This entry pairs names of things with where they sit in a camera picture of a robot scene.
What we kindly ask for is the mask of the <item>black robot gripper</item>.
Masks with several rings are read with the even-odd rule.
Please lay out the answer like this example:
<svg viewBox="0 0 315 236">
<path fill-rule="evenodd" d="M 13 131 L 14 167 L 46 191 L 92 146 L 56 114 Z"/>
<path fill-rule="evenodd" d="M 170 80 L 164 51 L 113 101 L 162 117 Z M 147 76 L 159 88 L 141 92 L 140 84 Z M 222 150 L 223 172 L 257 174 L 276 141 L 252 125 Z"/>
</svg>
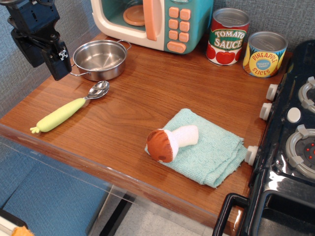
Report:
<svg viewBox="0 0 315 236">
<path fill-rule="evenodd" d="M 60 19 L 53 0 L 5 0 L 11 36 L 27 61 L 38 67 L 46 63 L 59 81 L 72 71 L 68 49 L 55 24 Z"/>
</svg>

